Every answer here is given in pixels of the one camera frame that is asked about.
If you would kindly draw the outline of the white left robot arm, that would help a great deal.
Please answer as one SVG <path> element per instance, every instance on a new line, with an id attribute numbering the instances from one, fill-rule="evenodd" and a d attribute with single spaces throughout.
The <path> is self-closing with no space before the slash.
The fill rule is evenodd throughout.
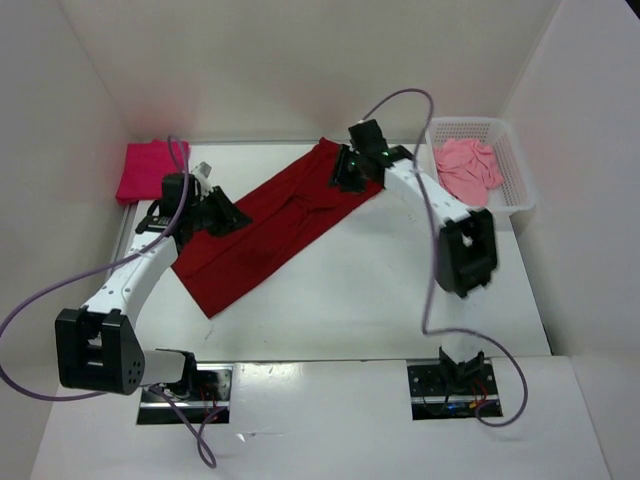
<path id="1" fill-rule="evenodd" d="M 198 232 L 224 237 L 251 224 L 220 187 L 202 194 L 189 186 L 154 201 L 135 229 L 132 260 L 115 268 L 103 286 L 80 308 L 62 310 L 55 321 L 58 373 L 70 389 L 130 395 L 140 387 L 164 384 L 180 400 L 200 385 L 193 353 L 145 350 L 135 325 L 162 275 Z"/>

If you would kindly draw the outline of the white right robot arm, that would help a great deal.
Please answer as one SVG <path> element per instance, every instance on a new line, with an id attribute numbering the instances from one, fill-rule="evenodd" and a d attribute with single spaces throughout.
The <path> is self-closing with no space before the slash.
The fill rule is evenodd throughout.
<path id="1" fill-rule="evenodd" d="M 469 320 L 498 267 L 494 217 L 446 193 L 419 166 L 416 152 L 401 145 L 341 145 L 329 185 L 362 193 L 367 181 L 426 215 L 431 272 L 421 331 L 447 337 L 439 347 L 439 382 L 460 393 L 484 370 L 478 342 L 492 341 L 471 329 Z"/>

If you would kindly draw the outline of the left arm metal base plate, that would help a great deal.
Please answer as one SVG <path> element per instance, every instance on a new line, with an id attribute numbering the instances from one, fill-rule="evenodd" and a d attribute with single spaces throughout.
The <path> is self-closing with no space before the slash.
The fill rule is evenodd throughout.
<path id="1" fill-rule="evenodd" d="M 234 365 L 200 362 L 191 383 L 159 384 L 167 396 L 192 424 L 200 425 L 212 415 L 212 424 L 228 424 Z M 141 393 L 136 424 L 141 426 L 177 425 L 182 422 L 171 404 L 157 393 Z"/>

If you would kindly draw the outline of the dark red t shirt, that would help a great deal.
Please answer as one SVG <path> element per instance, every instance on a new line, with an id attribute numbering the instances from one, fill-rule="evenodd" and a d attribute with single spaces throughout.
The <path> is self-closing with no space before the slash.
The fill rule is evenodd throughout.
<path id="1" fill-rule="evenodd" d="M 281 266 L 382 191 L 329 186 L 340 145 L 322 138 L 299 159 L 242 197 L 252 223 L 224 237 L 196 233 L 173 264 L 183 286 L 211 318 L 260 285 Z"/>

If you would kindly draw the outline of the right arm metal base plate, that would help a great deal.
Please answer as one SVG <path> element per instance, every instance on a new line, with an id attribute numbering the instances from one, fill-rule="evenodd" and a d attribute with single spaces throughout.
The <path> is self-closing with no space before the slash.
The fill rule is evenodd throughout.
<path id="1" fill-rule="evenodd" d="M 490 361 L 470 380 L 449 386 L 435 360 L 406 365 L 412 419 L 452 420 L 474 418 L 478 407 L 482 418 L 502 418 L 503 410 Z"/>

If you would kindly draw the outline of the magenta t shirt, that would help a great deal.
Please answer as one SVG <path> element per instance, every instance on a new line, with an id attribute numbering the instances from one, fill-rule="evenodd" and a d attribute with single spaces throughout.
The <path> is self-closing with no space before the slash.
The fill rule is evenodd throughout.
<path id="1" fill-rule="evenodd" d="M 159 199 L 162 179 L 178 171 L 167 141 L 129 143 L 115 199 L 119 205 Z"/>

